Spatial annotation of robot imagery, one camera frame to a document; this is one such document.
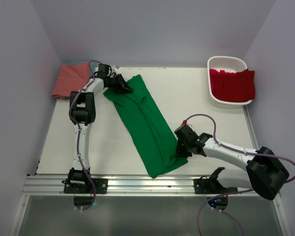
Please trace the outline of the green t-shirt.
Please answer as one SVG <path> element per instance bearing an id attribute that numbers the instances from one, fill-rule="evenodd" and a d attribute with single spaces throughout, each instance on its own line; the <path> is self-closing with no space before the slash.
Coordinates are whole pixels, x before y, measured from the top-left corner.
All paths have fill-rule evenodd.
<path id="1" fill-rule="evenodd" d="M 114 104 L 149 176 L 155 178 L 187 164 L 186 157 L 176 156 L 177 140 L 141 75 L 127 83 L 133 92 L 117 94 L 109 88 L 104 96 Z"/>

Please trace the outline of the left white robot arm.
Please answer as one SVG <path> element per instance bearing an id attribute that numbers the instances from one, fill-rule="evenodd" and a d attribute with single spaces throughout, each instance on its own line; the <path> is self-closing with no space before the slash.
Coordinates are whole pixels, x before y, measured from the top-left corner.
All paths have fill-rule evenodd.
<path id="1" fill-rule="evenodd" d="M 89 136 L 96 118 L 95 97 L 105 89 L 112 89 L 116 94 L 133 92 L 118 69 L 118 66 L 111 67 L 100 63 L 91 73 L 86 85 L 70 94 L 68 114 L 74 125 L 76 146 L 66 184 L 75 184 L 81 193 L 87 193 L 92 189 L 89 173 Z"/>

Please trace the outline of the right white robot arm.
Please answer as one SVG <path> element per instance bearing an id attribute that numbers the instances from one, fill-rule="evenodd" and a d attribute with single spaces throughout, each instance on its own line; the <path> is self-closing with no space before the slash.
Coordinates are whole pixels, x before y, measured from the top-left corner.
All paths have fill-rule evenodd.
<path id="1" fill-rule="evenodd" d="M 182 124 L 174 133 L 177 136 L 177 156 L 201 155 L 237 167 L 236 170 L 218 167 L 209 177 L 195 179 L 197 194 L 222 194 L 244 188 L 273 200 L 290 176 L 280 160 L 266 147 L 254 150 L 231 145 L 226 148 L 212 135 L 198 135 L 186 124 Z"/>

